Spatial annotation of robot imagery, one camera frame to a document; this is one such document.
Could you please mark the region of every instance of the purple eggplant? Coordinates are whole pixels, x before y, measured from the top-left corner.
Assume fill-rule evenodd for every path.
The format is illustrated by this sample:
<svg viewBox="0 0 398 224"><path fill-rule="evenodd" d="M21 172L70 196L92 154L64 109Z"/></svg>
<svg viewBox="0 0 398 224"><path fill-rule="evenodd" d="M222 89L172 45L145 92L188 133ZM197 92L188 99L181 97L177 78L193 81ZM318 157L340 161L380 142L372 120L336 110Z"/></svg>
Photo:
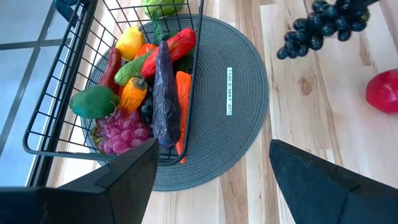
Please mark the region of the purple eggplant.
<svg viewBox="0 0 398 224"><path fill-rule="evenodd" d="M166 41L159 45L153 89L152 130L159 145L172 147L180 139L181 109L173 73L172 58Z"/></svg>

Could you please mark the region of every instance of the orange carrot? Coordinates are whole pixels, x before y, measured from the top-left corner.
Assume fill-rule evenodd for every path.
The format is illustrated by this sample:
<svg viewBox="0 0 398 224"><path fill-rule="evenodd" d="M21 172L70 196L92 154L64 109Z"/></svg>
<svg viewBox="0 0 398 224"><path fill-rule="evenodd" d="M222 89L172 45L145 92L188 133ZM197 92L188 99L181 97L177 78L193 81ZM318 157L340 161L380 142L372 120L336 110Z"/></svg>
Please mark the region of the orange carrot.
<svg viewBox="0 0 398 224"><path fill-rule="evenodd" d="M177 95L178 102L181 107L181 119L180 119L180 130L181 137L180 140L176 143L175 147L177 148L177 152L181 155L182 150L184 149L184 139L185 139L185 128L187 127L187 116L188 116L188 107L189 107L189 94L191 92L191 75L185 72L177 72L175 76L175 84L177 86ZM181 163L185 163L185 157L180 161Z"/></svg>

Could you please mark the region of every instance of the red apple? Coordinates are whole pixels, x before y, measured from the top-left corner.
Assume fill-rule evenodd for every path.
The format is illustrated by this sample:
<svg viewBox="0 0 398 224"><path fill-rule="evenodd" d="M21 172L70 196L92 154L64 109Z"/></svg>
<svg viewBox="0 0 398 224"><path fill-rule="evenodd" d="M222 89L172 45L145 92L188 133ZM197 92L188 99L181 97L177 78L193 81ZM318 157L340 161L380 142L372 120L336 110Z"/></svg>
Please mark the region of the red apple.
<svg viewBox="0 0 398 224"><path fill-rule="evenodd" d="M398 69L372 78L366 87L366 101L387 114L398 113Z"/></svg>

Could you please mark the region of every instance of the label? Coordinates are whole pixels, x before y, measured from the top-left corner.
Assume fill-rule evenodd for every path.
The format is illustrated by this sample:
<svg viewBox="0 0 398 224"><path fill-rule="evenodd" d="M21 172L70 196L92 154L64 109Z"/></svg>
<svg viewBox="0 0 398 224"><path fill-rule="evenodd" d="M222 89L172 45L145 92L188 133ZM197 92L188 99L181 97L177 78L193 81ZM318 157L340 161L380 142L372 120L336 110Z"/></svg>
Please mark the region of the label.
<svg viewBox="0 0 398 224"><path fill-rule="evenodd" d="M232 68L226 72L226 114L232 116Z"/></svg>

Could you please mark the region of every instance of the pink grapes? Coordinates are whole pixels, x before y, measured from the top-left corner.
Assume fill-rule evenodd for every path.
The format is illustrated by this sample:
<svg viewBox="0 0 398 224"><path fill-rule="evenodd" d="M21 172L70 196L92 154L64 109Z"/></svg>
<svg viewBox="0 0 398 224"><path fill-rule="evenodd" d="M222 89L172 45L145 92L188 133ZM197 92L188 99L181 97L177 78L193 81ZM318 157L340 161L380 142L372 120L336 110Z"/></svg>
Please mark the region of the pink grapes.
<svg viewBox="0 0 398 224"><path fill-rule="evenodd" d="M107 154L122 154L150 137L150 130L140 122L138 111L128 114L118 108L108 118L97 119L96 124L96 135L102 138L98 149Z"/></svg>

